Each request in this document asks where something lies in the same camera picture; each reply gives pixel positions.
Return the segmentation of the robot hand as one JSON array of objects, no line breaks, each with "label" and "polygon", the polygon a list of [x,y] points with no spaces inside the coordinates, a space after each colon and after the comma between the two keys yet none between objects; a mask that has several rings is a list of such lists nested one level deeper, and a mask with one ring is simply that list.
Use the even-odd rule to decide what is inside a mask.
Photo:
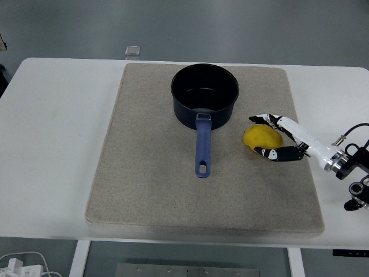
[{"label": "robot hand", "polygon": [[322,143],[290,118],[273,114],[261,114],[252,116],[249,120],[280,130],[295,143],[294,146],[279,148],[255,147],[256,152],[260,155],[274,162],[297,161],[304,156],[309,156],[315,158],[320,168],[325,171],[336,173],[342,168],[344,153],[339,147]]}]

